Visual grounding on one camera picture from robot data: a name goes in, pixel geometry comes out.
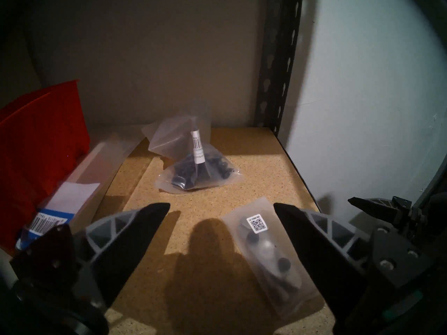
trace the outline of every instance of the barcode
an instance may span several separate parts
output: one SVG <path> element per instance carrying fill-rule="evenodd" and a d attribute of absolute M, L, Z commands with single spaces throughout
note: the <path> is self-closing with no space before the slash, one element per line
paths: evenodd
<path fill-rule="evenodd" d="M 205 162 L 205 156 L 203 155 L 203 148 L 202 148 L 202 142 L 200 141 L 200 133 L 199 131 L 192 131 L 191 135 L 193 136 L 193 155 L 194 155 L 194 162 L 196 164 L 204 163 Z"/>
<path fill-rule="evenodd" d="M 193 142 L 194 142 L 195 149 L 200 149 L 202 147 L 202 144 L 200 142 L 200 137 L 193 137 Z"/>
<path fill-rule="evenodd" d="M 249 217 L 247 221 L 255 233 L 260 233 L 268 229 L 264 219 L 260 214 Z"/>
<path fill-rule="evenodd" d="M 47 214 L 38 213 L 30 225 L 30 232 L 43 235 L 51 228 L 63 224 L 67 221 L 66 218 L 51 216 Z"/>

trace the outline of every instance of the clear plastic bag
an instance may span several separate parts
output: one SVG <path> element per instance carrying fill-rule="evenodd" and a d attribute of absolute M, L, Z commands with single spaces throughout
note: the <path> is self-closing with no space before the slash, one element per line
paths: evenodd
<path fill-rule="evenodd" d="M 185 193 L 198 188 L 223 186 L 242 181 L 239 169 L 210 144 L 202 152 L 193 149 L 185 158 L 166 168 L 155 186 L 169 193 Z"/>
<path fill-rule="evenodd" d="M 267 198 L 234 209 L 222 219 L 279 316 L 289 317 L 318 295 Z"/>
<path fill-rule="evenodd" d="M 142 128 L 149 140 L 149 151 L 174 160 L 184 158 L 192 150 L 191 132 L 200 130 L 203 143 L 211 137 L 211 117 L 206 104 L 195 103 L 174 117 L 165 118 Z"/>
<path fill-rule="evenodd" d="M 34 220 L 22 229 L 17 249 L 24 250 L 59 224 L 69 223 L 72 233 L 88 226 L 119 167 L 144 139 L 141 125 L 99 128 L 90 136 L 89 153 L 39 204 Z"/>

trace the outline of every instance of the qr code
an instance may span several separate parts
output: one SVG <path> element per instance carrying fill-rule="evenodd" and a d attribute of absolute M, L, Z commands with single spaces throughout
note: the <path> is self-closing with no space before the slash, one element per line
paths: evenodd
<path fill-rule="evenodd" d="M 260 214 L 249 217 L 247 221 L 255 233 L 260 233 L 268 229 L 266 222 Z"/>

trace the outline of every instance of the black metal upright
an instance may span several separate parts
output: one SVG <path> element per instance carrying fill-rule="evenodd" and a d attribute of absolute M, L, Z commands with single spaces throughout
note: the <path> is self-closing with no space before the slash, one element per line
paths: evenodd
<path fill-rule="evenodd" d="M 283 117 L 303 0 L 267 0 L 254 125 L 275 136 Z"/>

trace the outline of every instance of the red bin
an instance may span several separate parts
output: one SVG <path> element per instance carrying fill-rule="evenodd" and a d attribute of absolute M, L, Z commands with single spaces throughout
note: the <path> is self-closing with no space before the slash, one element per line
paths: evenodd
<path fill-rule="evenodd" d="M 0 245 L 23 225 L 89 150 L 76 81 L 28 93 L 0 109 Z"/>

